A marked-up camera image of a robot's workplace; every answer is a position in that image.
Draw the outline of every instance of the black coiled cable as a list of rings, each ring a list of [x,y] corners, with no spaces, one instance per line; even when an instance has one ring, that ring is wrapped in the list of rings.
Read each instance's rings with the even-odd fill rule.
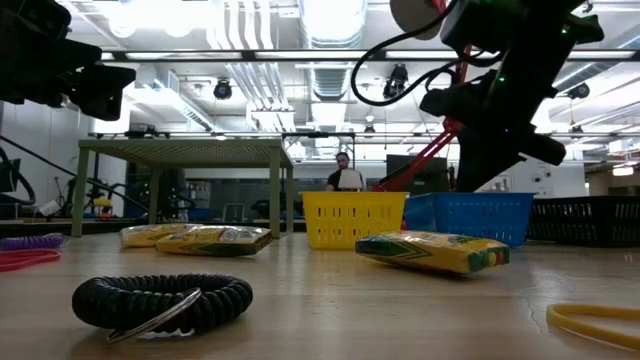
[[[202,291],[198,300],[154,332],[203,333],[237,318],[253,300],[247,282],[227,275],[97,277],[76,289],[72,307],[87,324],[124,331],[180,303],[193,288]]]

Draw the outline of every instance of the black crate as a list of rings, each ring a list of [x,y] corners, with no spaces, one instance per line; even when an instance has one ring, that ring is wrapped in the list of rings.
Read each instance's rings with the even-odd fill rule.
[[[640,197],[535,199],[527,238],[594,247],[640,246]]]

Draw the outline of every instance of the green table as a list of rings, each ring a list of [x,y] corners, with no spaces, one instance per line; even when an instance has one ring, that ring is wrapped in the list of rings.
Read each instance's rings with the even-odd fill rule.
[[[274,237],[280,237],[280,169],[287,177],[287,231],[293,231],[293,163],[280,139],[102,139],[80,140],[78,179],[74,204],[84,204],[89,152],[143,164],[152,169],[149,223],[156,223],[159,180],[165,168],[268,168],[269,224]],[[73,207],[71,235],[82,236],[82,206]]]

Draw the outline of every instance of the plastic basket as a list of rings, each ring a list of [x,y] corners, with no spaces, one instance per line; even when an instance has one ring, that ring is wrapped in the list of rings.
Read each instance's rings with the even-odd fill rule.
[[[314,249],[354,249],[365,236],[399,231],[408,195],[303,192],[309,244]]]
[[[536,199],[528,237],[581,246],[640,246],[640,198]]]
[[[407,200],[407,229],[524,244],[533,194],[433,193]]]

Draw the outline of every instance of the yellow rubber band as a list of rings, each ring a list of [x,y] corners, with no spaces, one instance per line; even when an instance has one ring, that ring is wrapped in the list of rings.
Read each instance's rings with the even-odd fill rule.
[[[565,315],[593,315],[626,320],[640,320],[640,309],[617,308],[582,304],[555,304],[547,307],[547,324],[573,331],[629,349],[640,350],[640,336],[631,336],[602,329],[571,319]]]

